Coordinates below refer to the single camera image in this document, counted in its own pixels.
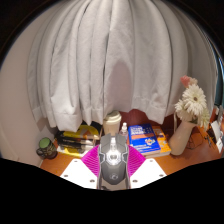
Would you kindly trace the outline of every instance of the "yellow book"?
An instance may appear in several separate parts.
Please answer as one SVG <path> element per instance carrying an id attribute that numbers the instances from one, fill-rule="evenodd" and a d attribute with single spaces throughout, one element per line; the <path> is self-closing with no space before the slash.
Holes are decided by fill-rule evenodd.
<path id="1" fill-rule="evenodd" d="M 81 159 L 89 150 L 84 150 L 83 153 L 80 153 L 78 149 L 69 148 L 69 147 L 62 147 L 58 146 L 57 151 L 59 153 L 63 153 L 69 156 L 73 156 L 74 158 Z"/>
<path id="2" fill-rule="evenodd" d="M 63 136 L 78 138 L 78 139 L 100 140 L 102 135 L 102 129 L 103 129 L 103 126 L 96 122 L 92 122 L 91 125 L 86 125 L 83 123 L 82 125 L 80 125 L 77 132 L 64 131 Z"/>
<path id="3" fill-rule="evenodd" d="M 158 156 L 166 156 L 169 155 L 171 152 L 171 148 L 167 142 L 166 136 L 163 132 L 163 130 L 161 129 L 160 126 L 152 126 L 152 129 L 156 135 L 157 141 L 160 145 L 160 152 L 159 153 L 155 153 L 152 155 L 147 156 L 146 158 L 152 158 L 152 157 L 158 157 Z"/>

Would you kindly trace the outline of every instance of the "bottle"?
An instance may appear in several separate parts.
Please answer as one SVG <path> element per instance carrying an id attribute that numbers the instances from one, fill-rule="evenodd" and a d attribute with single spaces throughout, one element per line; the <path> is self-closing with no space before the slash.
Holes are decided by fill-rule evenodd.
<path id="1" fill-rule="evenodd" d="M 126 141 L 127 141 L 127 138 L 128 138 L 127 123 L 125 123 L 125 122 L 123 123 L 122 128 L 121 128 L 119 134 L 122 135 L 122 136 L 125 136 L 126 137 Z"/>

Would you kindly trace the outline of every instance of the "mug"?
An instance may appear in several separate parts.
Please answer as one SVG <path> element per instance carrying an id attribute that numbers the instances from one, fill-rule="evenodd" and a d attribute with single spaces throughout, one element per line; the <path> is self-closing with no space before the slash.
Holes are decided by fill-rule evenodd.
<path id="1" fill-rule="evenodd" d="M 49 138 L 42 138 L 40 140 L 39 149 L 36 152 L 43 159 L 54 159 L 58 154 L 55 145 Z"/>

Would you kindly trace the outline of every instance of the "white curtain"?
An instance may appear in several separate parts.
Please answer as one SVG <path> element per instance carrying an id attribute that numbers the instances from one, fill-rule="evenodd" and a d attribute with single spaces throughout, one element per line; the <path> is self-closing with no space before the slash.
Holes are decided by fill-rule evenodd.
<path id="1" fill-rule="evenodd" d="M 40 28 L 27 84 L 36 122 L 77 131 L 113 110 L 139 109 L 162 124 L 197 78 L 210 113 L 217 74 L 206 39 L 181 10 L 160 0 L 69 0 Z"/>

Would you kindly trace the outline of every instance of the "white flower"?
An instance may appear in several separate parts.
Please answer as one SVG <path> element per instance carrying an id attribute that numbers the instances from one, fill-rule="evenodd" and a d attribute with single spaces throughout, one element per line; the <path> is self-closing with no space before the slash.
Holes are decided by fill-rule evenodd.
<path id="1" fill-rule="evenodd" d="M 210 121 L 210 114 L 209 114 L 208 108 L 206 107 L 202 111 L 202 114 L 198 117 L 198 125 L 200 127 L 204 127 L 206 131 L 208 128 L 209 121 Z"/>
<path id="2" fill-rule="evenodd" d="M 195 78 L 191 78 L 190 77 L 189 85 L 193 85 L 193 84 L 197 85 L 198 84 L 198 80 L 195 79 Z"/>
<path id="3" fill-rule="evenodd" d="M 204 92 L 199 86 L 192 84 L 183 93 L 184 109 L 194 116 L 202 114 L 206 108 Z"/>
<path id="4" fill-rule="evenodd" d="M 184 102 L 182 100 L 179 100 L 177 104 L 175 104 L 175 109 L 177 116 L 183 120 L 183 121 L 192 121 L 193 114 L 188 113 L 186 109 L 184 109 Z"/>

